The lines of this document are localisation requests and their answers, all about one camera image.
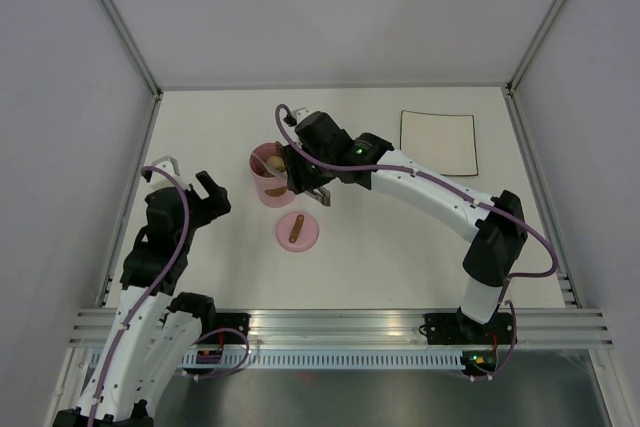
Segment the metal tongs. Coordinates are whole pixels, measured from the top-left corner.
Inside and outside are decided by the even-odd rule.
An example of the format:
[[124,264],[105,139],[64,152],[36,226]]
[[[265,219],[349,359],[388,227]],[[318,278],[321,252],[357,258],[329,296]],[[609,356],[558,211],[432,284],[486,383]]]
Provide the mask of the metal tongs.
[[[288,177],[285,171],[279,171],[277,168],[271,166],[267,162],[263,161],[257,154],[252,153],[251,157],[255,159],[270,175],[284,180],[287,182]],[[304,191],[304,194],[308,197],[314,199],[318,203],[320,203],[324,207],[331,206],[331,193],[328,189],[324,187],[319,187],[317,189],[312,189],[311,191]]]

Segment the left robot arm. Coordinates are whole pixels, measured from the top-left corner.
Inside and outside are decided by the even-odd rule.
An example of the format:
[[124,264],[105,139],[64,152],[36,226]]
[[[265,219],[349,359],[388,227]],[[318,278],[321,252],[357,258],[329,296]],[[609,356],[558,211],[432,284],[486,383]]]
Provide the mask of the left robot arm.
[[161,397],[186,351],[218,331],[212,298],[178,293],[198,229],[231,210],[227,190],[206,171],[206,195],[166,174],[148,194],[146,223],[126,256],[116,315],[94,373],[77,404],[56,426],[151,426]]

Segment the pink cylindrical lunch box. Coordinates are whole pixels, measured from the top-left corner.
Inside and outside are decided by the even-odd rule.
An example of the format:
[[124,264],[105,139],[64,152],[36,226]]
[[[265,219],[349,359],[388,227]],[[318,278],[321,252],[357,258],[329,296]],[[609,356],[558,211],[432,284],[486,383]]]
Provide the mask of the pink cylindrical lunch box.
[[[257,146],[252,153],[257,154],[266,162],[270,156],[280,156],[280,145],[274,142],[264,143]],[[249,167],[258,197],[265,206],[282,208],[293,202],[295,194],[288,189],[287,182],[270,175],[251,155]]]

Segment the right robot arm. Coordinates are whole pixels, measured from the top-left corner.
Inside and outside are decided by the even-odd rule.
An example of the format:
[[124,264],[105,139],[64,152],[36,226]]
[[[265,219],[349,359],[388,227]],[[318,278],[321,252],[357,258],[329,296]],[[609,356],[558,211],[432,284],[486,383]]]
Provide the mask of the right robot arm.
[[467,275],[463,300],[449,325],[464,344],[489,341],[507,289],[507,276],[528,234],[520,198],[510,191],[491,196],[422,168],[390,142],[371,133],[352,138],[325,112],[275,111],[279,129],[296,136],[281,149],[287,185],[311,193],[334,180],[399,199],[444,223],[469,244],[462,261]]

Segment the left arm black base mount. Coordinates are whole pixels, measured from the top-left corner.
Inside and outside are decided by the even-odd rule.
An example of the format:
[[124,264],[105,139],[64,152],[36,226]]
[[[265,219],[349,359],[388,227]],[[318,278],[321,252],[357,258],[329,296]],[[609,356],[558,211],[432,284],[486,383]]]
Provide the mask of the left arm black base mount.
[[219,347],[243,344],[244,341],[237,332],[247,335],[250,331],[250,320],[251,315],[247,312],[218,312],[214,330],[224,329],[224,332],[213,335],[209,343]]

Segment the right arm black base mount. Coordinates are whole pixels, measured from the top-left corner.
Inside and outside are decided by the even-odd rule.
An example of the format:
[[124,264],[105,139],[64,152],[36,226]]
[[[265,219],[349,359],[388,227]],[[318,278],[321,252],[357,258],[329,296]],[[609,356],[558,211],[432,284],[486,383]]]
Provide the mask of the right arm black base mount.
[[422,324],[418,327],[418,333],[431,346],[468,344],[468,338],[462,331],[460,317],[456,312],[426,313]]

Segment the pink lunch box lid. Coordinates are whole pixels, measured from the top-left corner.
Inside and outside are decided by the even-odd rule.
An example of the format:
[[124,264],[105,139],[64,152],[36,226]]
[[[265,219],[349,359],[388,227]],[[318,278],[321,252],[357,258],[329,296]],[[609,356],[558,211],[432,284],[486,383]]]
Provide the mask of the pink lunch box lid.
[[309,213],[296,211],[285,214],[277,223],[276,240],[288,252],[310,250],[320,234],[317,220]]

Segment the round beige bun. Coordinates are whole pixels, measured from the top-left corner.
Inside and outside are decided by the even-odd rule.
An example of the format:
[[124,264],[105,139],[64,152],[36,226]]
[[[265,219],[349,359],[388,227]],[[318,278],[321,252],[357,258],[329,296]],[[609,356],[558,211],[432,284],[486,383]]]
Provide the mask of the round beige bun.
[[267,161],[266,164],[268,166],[270,166],[271,168],[279,171],[279,172],[285,172],[286,171],[286,166],[285,163],[283,161],[283,159],[280,156],[270,156]]

